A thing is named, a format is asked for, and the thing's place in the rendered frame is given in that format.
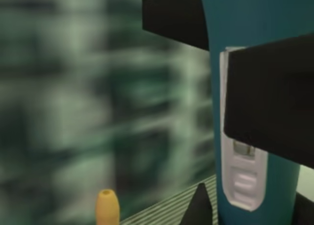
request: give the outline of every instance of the striped surface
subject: striped surface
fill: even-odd
[[[213,208],[213,224],[218,225],[216,176],[204,181]],[[161,201],[121,222],[121,225],[178,225],[196,190],[198,183],[175,196]]]

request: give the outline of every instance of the orange bottle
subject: orange bottle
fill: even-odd
[[[119,225],[120,206],[113,190],[105,189],[98,193],[96,202],[96,225]]]

